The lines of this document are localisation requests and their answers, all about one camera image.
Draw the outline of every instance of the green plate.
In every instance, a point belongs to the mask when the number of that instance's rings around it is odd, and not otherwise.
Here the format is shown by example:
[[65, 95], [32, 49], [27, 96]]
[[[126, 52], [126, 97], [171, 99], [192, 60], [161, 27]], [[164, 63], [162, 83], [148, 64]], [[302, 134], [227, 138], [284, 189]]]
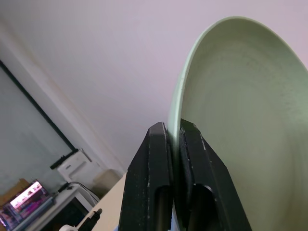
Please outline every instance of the green plate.
[[242, 17], [208, 28], [174, 92], [175, 163], [180, 118], [227, 166], [254, 231], [308, 230], [308, 73], [279, 36]]

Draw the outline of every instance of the wooden table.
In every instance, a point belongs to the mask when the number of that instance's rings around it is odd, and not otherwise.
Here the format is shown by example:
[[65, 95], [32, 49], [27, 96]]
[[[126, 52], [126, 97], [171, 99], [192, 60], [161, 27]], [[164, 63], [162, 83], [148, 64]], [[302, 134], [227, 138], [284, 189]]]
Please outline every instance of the wooden table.
[[92, 231], [114, 231], [119, 225], [123, 191], [125, 185], [126, 174], [122, 179], [99, 201], [99, 203], [86, 215], [80, 222], [77, 228], [84, 222], [84, 220], [97, 211], [99, 208], [103, 210], [101, 218], [96, 223]]

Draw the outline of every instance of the electronic device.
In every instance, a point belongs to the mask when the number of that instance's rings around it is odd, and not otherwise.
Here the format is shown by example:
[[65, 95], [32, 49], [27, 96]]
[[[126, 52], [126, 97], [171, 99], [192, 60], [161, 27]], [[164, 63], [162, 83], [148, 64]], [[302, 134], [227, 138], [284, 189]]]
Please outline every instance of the electronic device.
[[24, 230], [53, 205], [53, 198], [37, 180], [0, 209], [0, 222], [7, 231]]

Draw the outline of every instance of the black frame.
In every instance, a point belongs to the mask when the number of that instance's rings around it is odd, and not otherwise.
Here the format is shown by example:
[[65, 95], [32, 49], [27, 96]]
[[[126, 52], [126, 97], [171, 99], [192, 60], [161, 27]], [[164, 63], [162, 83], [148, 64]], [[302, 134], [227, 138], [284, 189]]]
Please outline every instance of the black frame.
[[13, 83], [19, 88], [19, 90], [26, 96], [26, 98], [32, 103], [32, 105], [38, 110], [38, 112], [43, 116], [47, 123], [53, 128], [53, 130], [62, 138], [66, 145], [73, 151], [76, 148], [67, 139], [67, 137], [60, 131], [60, 129], [53, 123], [53, 121], [48, 117], [48, 115], [43, 111], [43, 109], [38, 105], [38, 103], [32, 98], [32, 96], [25, 90], [25, 88], [20, 84], [20, 82], [15, 78], [15, 76], [9, 71], [5, 64], [0, 60], [0, 67], [8, 75], [8, 77], [13, 81]]

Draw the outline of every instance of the white wall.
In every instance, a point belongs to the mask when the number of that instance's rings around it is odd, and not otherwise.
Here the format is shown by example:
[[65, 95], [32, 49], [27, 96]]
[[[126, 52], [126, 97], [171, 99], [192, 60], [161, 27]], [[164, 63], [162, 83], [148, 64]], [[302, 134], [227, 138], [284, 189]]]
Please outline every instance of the white wall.
[[304, 0], [0, 0], [0, 14], [124, 168], [167, 120], [191, 46], [218, 19], [264, 23], [308, 66]]

